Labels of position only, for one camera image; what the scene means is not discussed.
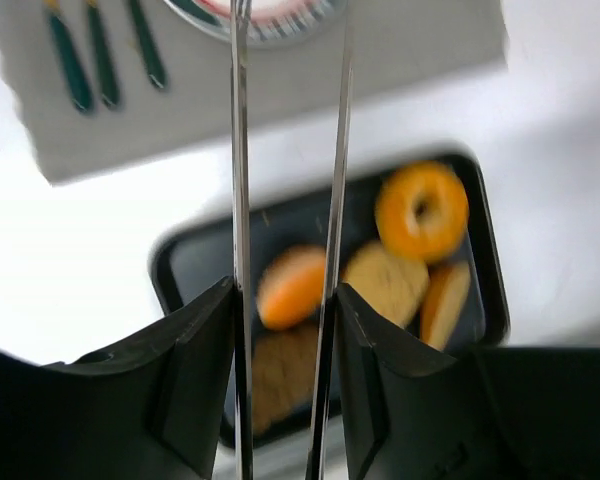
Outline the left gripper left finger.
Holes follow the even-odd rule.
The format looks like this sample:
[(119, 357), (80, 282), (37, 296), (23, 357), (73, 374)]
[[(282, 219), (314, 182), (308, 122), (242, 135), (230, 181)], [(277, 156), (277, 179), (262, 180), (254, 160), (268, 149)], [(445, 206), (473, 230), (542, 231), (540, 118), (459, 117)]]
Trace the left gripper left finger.
[(229, 278), (71, 364), (0, 352), (0, 479), (208, 479), (234, 353)]

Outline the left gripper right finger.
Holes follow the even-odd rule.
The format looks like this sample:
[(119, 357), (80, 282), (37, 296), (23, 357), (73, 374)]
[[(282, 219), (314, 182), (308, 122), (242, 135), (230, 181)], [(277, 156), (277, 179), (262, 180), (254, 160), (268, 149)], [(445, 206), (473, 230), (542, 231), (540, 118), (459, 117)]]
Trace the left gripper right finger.
[(353, 479), (600, 479), (600, 348), (453, 358), (337, 293)]

